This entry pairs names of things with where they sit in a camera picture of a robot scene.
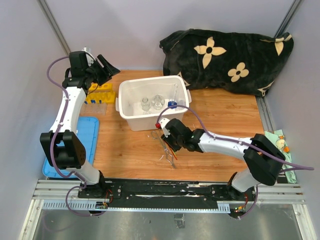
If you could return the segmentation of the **graduated cylinder blue base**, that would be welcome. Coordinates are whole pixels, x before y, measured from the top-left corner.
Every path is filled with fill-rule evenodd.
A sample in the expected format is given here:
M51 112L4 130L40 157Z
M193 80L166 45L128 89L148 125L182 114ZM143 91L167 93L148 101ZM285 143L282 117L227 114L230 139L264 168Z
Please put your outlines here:
M177 108L177 94L178 94L178 89L179 89L179 85L173 84L172 85L172 91L171 91L171 95L170 98L168 100L167 106L171 107L171 109L176 109Z

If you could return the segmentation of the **glass petri dish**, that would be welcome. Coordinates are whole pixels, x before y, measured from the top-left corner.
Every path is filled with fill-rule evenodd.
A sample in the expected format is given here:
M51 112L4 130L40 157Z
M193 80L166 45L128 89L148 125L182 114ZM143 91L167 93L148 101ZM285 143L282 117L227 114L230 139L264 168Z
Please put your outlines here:
M152 106L155 110L161 110L165 105L165 98L161 95L155 95L152 100Z

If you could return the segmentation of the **white plastic bin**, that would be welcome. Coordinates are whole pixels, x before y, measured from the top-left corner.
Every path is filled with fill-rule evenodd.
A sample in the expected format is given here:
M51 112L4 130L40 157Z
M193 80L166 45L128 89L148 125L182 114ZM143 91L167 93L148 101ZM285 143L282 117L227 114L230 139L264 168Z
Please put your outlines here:
M178 75L126 80L119 85L115 108L132 131L156 128L158 116L181 120L192 102L185 81Z

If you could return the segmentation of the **small glass beaker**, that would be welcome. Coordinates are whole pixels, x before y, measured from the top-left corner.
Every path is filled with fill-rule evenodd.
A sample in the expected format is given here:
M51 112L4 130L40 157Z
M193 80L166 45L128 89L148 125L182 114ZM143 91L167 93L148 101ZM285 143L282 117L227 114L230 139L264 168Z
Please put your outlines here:
M151 104L150 104L150 101L147 97L144 97L142 100L141 100L141 108L143 111L149 111L150 108L151 108Z

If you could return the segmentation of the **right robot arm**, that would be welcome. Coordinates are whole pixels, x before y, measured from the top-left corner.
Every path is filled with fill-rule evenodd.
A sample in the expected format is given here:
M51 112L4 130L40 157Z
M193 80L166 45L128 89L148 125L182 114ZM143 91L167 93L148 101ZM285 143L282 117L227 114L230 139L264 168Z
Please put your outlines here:
M226 185L227 196L240 199L244 193L263 184L273 186L283 166L285 156L263 134L236 138L214 134L205 129L191 130L179 119L162 118L157 124L163 131L162 140L174 151L184 148L189 152L218 153L243 160L247 167L235 172Z

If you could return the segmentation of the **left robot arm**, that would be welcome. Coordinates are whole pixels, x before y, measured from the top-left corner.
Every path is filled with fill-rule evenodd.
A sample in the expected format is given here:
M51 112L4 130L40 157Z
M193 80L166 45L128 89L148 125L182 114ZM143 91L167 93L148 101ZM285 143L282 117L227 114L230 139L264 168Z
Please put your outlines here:
M62 83L50 76L53 64L46 71L48 80L62 90L62 100L52 127L40 135L40 144L49 164L60 177L80 180L78 197L102 198L109 191L104 175L87 160L85 147L76 130L91 85L102 86L120 70L101 54L94 57L86 47L70 52L65 58L70 67L65 71Z

